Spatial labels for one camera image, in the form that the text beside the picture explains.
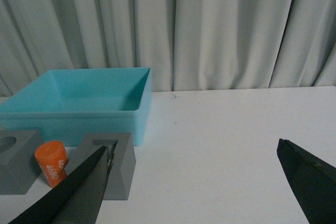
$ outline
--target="teal plastic bin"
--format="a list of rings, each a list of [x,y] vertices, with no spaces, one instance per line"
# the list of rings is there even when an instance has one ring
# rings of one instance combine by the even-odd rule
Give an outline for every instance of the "teal plastic bin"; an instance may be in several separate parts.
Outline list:
[[[77,146],[87,132],[131,132],[142,144],[151,104],[150,68],[50,70],[0,105],[6,130],[40,130],[45,142]]]

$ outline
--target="white table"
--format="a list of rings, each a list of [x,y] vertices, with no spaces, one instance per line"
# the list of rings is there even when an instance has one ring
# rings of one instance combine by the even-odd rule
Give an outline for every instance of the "white table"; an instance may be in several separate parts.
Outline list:
[[[97,223],[308,223],[278,140],[336,166],[335,125],[336,87],[154,92],[129,200],[103,201]],[[0,196],[0,223],[47,191],[40,176]]]

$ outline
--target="gray block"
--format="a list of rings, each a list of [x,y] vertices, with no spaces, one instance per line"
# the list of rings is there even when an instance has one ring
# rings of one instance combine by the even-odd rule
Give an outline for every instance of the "gray block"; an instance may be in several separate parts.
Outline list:
[[[109,148],[109,158],[114,154],[104,200],[127,200],[136,163],[131,133],[87,133],[65,170],[70,174],[103,145]]]
[[[0,195],[28,192],[41,173],[34,152],[43,142],[39,131],[0,131]]]

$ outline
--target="hole in block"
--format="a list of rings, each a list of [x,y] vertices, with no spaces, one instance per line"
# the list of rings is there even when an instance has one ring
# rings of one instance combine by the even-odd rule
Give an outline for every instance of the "hole in block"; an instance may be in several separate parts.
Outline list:
[[[0,138],[0,153],[10,149],[16,143],[16,138],[13,136],[5,136]]]

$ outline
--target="gray curtain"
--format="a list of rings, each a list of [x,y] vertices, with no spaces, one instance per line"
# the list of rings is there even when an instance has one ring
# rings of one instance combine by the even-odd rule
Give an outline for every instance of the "gray curtain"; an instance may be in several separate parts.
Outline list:
[[[336,0],[0,0],[0,96],[49,69],[151,67],[153,91],[336,85]]]

